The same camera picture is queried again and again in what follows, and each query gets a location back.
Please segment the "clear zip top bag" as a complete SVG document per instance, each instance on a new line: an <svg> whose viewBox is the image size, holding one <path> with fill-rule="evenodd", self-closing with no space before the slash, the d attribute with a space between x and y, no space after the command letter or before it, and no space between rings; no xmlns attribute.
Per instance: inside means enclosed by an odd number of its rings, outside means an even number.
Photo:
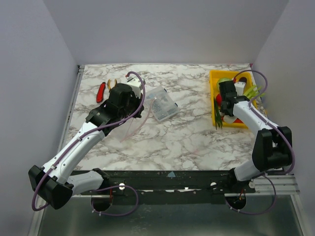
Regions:
<svg viewBox="0 0 315 236"><path fill-rule="evenodd" d="M145 99L144 110L141 112L141 115L139 118L133 118L131 120L124 137L120 140L121 143L131 138L133 135L137 134L141 130L142 126L146 123L146 121L150 117L153 103L156 100L157 100L156 96L150 99Z"/></svg>

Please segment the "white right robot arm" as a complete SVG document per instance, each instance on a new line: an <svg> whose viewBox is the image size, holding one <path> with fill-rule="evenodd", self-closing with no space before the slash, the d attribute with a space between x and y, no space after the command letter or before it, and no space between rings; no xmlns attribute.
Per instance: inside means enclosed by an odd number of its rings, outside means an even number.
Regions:
<svg viewBox="0 0 315 236"><path fill-rule="evenodd" d="M241 120L255 135L252 158L229 171L227 189L239 192L252 178L270 169L293 166L292 132L264 117L244 95L238 95L233 81L219 83L220 111Z"/></svg>

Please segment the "green onion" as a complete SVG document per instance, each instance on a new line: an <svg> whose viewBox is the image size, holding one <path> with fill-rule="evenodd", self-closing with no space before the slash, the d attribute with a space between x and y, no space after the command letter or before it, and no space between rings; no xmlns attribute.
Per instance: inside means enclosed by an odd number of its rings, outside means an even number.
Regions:
<svg viewBox="0 0 315 236"><path fill-rule="evenodd" d="M214 119L215 119L215 127L222 129L222 119L221 119L221 114L220 114L220 110L219 110L219 106L218 103L216 101L216 99L214 98Z"/></svg>

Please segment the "pale green celery stalk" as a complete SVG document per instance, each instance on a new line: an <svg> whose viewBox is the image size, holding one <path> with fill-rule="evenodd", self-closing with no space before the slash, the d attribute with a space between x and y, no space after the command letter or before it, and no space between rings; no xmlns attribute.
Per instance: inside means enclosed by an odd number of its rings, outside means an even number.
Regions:
<svg viewBox="0 0 315 236"><path fill-rule="evenodd" d="M251 86L249 89L244 91L242 95L244 95L246 98L251 100L252 98L254 98L255 96L257 96L260 93L261 88L262 87ZM236 120L237 120L237 118L235 116L230 117L228 115L224 115L221 118L224 122L229 123L229 124L236 123Z"/></svg>

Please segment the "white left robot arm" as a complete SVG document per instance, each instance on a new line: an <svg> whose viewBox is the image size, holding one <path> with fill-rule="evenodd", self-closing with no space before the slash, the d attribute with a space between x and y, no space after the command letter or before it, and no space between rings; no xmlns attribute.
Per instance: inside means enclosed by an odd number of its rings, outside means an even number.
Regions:
<svg viewBox="0 0 315 236"><path fill-rule="evenodd" d="M108 99L92 109L71 141L42 167L34 165L28 175L34 196L40 196L54 209L63 207L76 194L92 190L104 194L109 189L108 175L100 169L73 176L83 157L114 128L143 111L145 89L141 83L118 83Z"/></svg>

